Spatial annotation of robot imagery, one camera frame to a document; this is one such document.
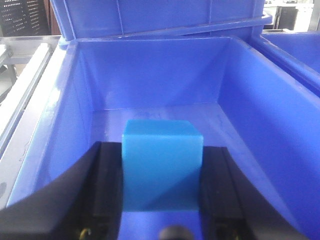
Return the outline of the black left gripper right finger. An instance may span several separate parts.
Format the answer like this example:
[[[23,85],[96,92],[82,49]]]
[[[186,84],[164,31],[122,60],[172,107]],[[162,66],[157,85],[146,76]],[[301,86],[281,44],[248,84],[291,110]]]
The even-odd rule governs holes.
[[[310,240],[312,161],[289,148],[236,157],[205,146],[198,202],[205,240]]]

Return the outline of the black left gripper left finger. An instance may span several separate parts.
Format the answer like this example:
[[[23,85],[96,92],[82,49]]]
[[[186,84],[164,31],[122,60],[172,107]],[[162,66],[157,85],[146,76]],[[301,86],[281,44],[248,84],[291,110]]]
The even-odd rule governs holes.
[[[69,169],[0,212],[3,240],[115,240],[123,210],[122,145],[96,142]]]

